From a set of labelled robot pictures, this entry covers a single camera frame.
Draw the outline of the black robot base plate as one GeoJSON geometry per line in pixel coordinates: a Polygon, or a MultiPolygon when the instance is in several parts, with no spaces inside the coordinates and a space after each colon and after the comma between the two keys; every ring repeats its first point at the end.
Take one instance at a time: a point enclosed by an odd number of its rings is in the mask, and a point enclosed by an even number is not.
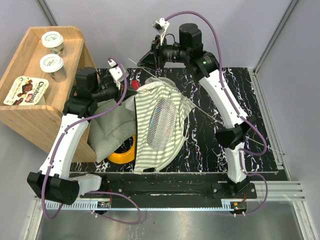
{"type": "Polygon", "coordinates": [[[101,173],[97,193],[84,197],[106,198],[106,192],[123,194],[141,209],[204,209],[220,207],[223,200],[257,199],[253,182],[236,186],[225,173],[101,173]]]}

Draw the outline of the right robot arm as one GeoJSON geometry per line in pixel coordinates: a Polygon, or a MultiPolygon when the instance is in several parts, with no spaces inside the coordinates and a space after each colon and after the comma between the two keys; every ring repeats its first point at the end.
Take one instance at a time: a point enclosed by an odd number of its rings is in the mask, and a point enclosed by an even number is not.
{"type": "Polygon", "coordinates": [[[183,63],[193,79],[206,90],[222,117],[224,129],[217,130],[215,138],[224,148],[228,181],[216,188],[216,193],[239,198],[246,191],[249,180],[244,173],[246,134],[256,118],[248,116],[233,96],[219,69],[213,53],[204,50],[202,32],[195,23],[179,27],[179,41],[168,44],[166,32],[169,22],[161,18],[153,23],[158,35],[151,42],[150,50],[139,60],[138,66],[150,70],[162,69],[166,63],[183,63]]]}

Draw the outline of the striped green pet tent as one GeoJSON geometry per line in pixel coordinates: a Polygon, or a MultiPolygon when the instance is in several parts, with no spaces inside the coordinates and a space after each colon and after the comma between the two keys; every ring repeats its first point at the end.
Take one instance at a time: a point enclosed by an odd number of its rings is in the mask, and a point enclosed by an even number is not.
{"type": "Polygon", "coordinates": [[[125,104],[136,117],[136,154],[133,172],[164,169],[180,152],[186,137],[185,121],[195,104],[166,77],[150,77],[125,104]]]}

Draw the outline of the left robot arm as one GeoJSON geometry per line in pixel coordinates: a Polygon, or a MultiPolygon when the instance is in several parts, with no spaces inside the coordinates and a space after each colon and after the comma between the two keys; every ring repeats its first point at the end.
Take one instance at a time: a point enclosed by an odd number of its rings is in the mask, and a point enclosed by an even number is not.
{"type": "Polygon", "coordinates": [[[110,113],[95,114],[98,103],[114,99],[116,106],[128,96],[126,70],[119,64],[109,69],[110,75],[98,80],[98,71],[84,67],[75,75],[75,86],[64,104],[60,129],[53,146],[38,172],[30,172],[27,183],[42,205],[47,201],[72,205],[80,195],[92,192],[107,195],[109,186],[96,174],[70,177],[70,167],[80,139],[91,120],[110,113]]]}

